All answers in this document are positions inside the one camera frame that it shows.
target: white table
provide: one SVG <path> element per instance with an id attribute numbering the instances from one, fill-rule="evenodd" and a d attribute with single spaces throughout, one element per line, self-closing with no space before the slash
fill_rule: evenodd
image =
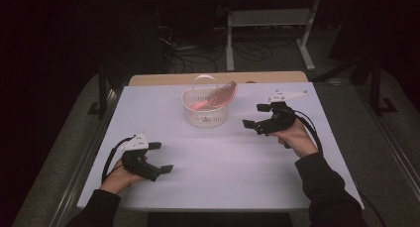
<path id="1" fill-rule="evenodd" d="M 98 152 L 78 207 L 84 207 L 95 188 L 114 146 L 127 137 L 145 133 L 150 142 L 162 142 L 148 151 L 154 166 L 174 165 L 156 182 L 133 184 L 120 207 L 146 211 L 292 211 L 306 209 L 309 200 L 301 189 L 294 162 L 297 157 L 274 137 L 245 129 L 243 119 L 260 121 L 271 113 L 258 112 L 258 103 L 277 89 L 308 94 L 287 105 L 308 115 L 324 147 L 324 156 L 346 182 L 346 190 L 361 199 L 339 151 L 313 84 L 310 82 L 241 83 L 229 105 L 227 121 L 219 127 L 191 126 L 184 115 L 182 91 L 190 85 L 125 87 Z M 117 152 L 111 164 L 121 157 Z"/>

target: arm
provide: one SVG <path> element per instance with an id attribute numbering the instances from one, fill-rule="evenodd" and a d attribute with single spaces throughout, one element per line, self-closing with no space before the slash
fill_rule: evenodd
<path id="1" fill-rule="evenodd" d="M 84 209 L 70 220 L 67 227 L 113 226 L 121 194 L 132 183 L 143 178 L 124 169 L 119 160 L 99 189 L 93 191 Z"/>
<path id="2" fill-rule="evenodd" d="M 302 178 L 303 192 L 311 200 L 312 226 L 367 226 L 359 203 L 345 191 L 345 182 L 333 171 L 313 144 L 303 124 L 272 133 L 281 144 L 287 143 L 300 158 L 296 167 Z"/>

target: hand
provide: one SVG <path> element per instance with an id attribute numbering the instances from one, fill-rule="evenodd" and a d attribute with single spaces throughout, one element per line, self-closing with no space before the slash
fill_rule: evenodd
<path id="1" fill-rule="evenodd" d="M 144 178 L 125 170 L 123 162 L 120 159 L 114 165 L 113 171 L 108 174 L 99 189 L 120 194 L 131 184 L 140 180 L 144 180 Z"/>
<path id="2" fill-rule="evenodd" d="M 282 145 L 287 143 L 299 158 L 318 152 L 318 149 L 306 132 L 305 126 L 298 119 L 288 129 L 277 131 L 270 135 L 276 136 L 278 142 Z"/>

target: black strap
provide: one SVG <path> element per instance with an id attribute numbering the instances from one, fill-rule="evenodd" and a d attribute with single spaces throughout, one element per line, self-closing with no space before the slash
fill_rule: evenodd
<path id="1" fill-rule="evenodd" d="M 131 137 L 131 138 L 126 138 L 126 139 L 124 139 L 124 140 L 122 140 L 122 141 L 120 141 L 112 150 L 111 150 L 111 153 L 109 154 L 109 156 L 108 156 L 108 159 L 106 160 L 106 163 L 105 163 L 105 167 L 104 167 L 104 170 L 103 170 L 103 172 L 102 172 L 102 183 L 105 181 L 105 179 L 106 179 L 106 177 L 108 176 L 108 169 L 109 169 L 109 166 L 111 165 L 111 161 L 112 161 L 112 159 L 114 158 L 114 156 L 115 156 L 115 153 L 117 152 L 117 149 L 118 149 L 118 147 L 120 147 L 124 142 L 127 142 L 127 141 L 130 141 L 131 139 L 133 139 L 133 137 Z"/>
<path id="2" fill-rule="evenodd" d="M 296 118 L 299 119 L 303 123 L 303 125 L 308 129 L 309 133 L 311 133 L 312 138 L 314 138 L 314 140 L 315 140 L 318 151 L 322 154 L 323 153 L 322 144 L 321 144 L 321 141 L 319 140 L 318 133 L 316 132 L 315 128 L 312 127 L 308 123 L 308 121 L 306 121 L 305 118 L 297 116 L 297 115 L 296 115 Z"/>

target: person's left hand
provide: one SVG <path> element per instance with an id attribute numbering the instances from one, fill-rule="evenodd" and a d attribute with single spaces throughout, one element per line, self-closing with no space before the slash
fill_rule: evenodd
<path id="1" fill-rule="evenodd" d="M 144 178 L 125 170 L 123 162 L 120 159 L 114 165 L 113 171 L 111 171 L 108 174 L 108 176 L 106 177 L 102 185 L 99 187 L 99 189 L 114 194 L 120 194 L 131 184 L 140 180 L 144 180 Z"/>

